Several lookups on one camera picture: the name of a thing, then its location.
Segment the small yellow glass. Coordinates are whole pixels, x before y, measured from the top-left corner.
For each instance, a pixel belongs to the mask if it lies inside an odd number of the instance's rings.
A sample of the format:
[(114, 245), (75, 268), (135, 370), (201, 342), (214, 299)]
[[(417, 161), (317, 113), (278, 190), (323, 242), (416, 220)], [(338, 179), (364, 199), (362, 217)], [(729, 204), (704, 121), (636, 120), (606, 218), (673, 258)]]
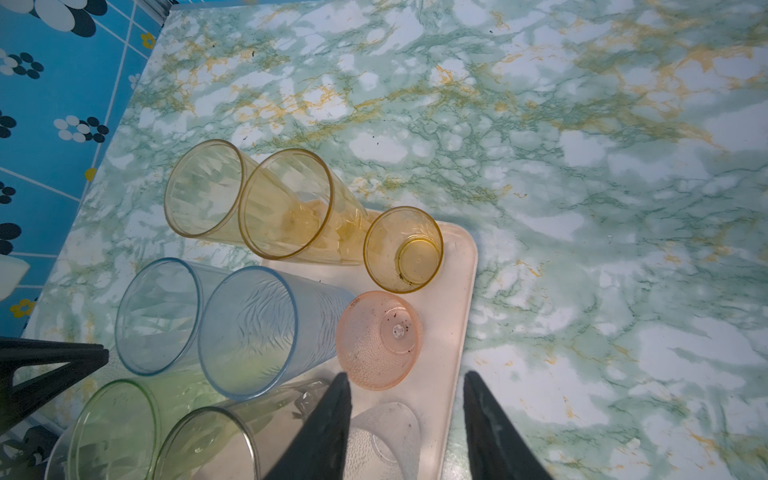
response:
[(363, 245), (370, 278), (395, 294), (412, 293), (429, 284), (442, 265), (443, 255), (444, 240), (436, 221), (410, 206), (381, 213)]

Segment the blue frosted tall glass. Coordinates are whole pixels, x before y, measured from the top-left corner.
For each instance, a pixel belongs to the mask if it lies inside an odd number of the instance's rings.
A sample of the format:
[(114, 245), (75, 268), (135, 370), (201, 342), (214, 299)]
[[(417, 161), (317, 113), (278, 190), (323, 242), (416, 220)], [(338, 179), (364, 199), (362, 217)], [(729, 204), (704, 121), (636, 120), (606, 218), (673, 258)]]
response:
[(243, 401), (336, 355), (349, 291), (268, 267), (245, 267), (219, 284), (198, 335), (202, 370), (220, 394)]

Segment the amber tall glass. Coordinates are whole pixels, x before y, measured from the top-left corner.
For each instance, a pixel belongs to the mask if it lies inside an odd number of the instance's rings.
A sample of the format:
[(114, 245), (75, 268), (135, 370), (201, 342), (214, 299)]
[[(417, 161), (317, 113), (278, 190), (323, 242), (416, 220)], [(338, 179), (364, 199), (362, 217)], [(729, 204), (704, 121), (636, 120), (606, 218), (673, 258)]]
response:
[(267, 260), (358, 265), (373, 217), (328, 165), (305, 149), (279, 151), (247, 180), (238, 226)]
[(238, 205), (257, 166), (225, 140), (207, 140), (190, 149), (166, 185), (164, 213), (170, 228), (185, 238), (243, 246)]

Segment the green clear glass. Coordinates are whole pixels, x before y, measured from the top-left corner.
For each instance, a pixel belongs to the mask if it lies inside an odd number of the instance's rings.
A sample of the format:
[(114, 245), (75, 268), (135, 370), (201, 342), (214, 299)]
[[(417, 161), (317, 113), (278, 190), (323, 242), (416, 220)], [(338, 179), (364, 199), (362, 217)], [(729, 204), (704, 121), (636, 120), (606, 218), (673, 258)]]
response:
[(99, 389), (74, 425), (71, 479), (150, 479), (175, 424), (225, 399), (199, 369), (112, 381)]

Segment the white frosted glass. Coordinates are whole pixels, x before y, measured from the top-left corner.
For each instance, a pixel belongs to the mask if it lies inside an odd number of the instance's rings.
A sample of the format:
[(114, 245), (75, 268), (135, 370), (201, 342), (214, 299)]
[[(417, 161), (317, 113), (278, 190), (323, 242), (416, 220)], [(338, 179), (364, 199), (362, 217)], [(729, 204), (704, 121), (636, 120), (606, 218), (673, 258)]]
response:
[(344, 479), (416, 479), (420, 426), (401, 402), (387, 402), (350, 423)]

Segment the beige plastic tray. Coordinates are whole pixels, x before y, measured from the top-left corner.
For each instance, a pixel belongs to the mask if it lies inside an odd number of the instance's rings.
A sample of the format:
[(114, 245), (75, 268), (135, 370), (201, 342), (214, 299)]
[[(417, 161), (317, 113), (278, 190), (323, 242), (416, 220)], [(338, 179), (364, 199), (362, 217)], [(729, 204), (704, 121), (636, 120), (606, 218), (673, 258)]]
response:
[(424, 340), (414, 367), (387, 390), (351, 387), (352, 419), (387, 402), (404, 403), (413, 411), (421, 438), (416, 479), (442, 475), (478, 263), (477, 245), (467, 230), (450, 222), (438, 226), (444, 240), (440, 270), (426, 287), (402, 297), (423, 325)]

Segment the grey smoky tall glass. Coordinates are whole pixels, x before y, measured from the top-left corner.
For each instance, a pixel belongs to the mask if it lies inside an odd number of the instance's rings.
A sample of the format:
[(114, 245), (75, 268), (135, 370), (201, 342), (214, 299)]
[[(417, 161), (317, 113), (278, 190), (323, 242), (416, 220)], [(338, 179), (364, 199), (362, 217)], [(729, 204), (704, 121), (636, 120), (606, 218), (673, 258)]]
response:
[(261, 479), (277, 463), (326, 393), (324, 379), (280, 386), (185, 415), (166, 437), (155, 479)]

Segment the small pink frosted glass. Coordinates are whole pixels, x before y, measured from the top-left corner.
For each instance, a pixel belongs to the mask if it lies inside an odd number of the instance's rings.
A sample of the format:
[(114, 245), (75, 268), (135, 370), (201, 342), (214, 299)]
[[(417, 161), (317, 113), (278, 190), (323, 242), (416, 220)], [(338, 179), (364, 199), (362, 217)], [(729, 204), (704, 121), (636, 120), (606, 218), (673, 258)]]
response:
[(415, 308), (386, 291), (369, 291), (344, 310), (336, 331), (341, 370), (372, 391), (399, 384), (421, 352), (423, 325)]

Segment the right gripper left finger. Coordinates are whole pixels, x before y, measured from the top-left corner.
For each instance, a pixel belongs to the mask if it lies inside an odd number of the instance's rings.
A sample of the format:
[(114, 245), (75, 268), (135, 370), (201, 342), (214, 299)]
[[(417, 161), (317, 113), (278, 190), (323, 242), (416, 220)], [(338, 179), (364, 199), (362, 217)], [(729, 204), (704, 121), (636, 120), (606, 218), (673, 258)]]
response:
[(266, 479), (342, 479), (351, 412), (350, 382), (342, 372)]

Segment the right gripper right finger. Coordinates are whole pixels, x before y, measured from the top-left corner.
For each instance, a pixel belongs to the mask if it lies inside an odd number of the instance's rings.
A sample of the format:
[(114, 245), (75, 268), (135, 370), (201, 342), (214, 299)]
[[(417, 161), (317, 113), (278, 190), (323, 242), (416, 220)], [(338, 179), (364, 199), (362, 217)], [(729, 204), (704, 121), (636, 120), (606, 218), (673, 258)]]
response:
[(465, 374), (463, 399), (473, 479), (553, 479), (475, 371)]

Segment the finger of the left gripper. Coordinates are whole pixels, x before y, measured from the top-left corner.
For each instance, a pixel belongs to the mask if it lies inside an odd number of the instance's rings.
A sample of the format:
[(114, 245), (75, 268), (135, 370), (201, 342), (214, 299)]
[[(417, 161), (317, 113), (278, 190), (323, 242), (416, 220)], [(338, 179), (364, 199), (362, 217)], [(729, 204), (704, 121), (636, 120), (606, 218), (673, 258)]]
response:
[[(5, 434), (64, 390), (107, 364), (108, 353), (49, 353), (32, 356), (1, 354), (1, 433)], [(14, 384), (21, 367), (59, 364), (62, 366), (24, 382)]]
[(32, 366), (78, 361), (95, 361), (104, 365), (108, 360), (109, 351), (101, 344), (1, 338), (2, 366)]

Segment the blue clear faceted glass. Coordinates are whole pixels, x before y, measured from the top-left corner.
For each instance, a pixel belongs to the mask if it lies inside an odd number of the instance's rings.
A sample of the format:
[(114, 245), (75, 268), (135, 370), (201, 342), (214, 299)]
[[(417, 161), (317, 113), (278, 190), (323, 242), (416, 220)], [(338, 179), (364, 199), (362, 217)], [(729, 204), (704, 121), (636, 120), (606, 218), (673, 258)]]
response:
[(149, 377), (199, 366), (205, 307), (228, 270), (165, 257), (144, 267), (125, 291), (115, 321), (123, 365)]

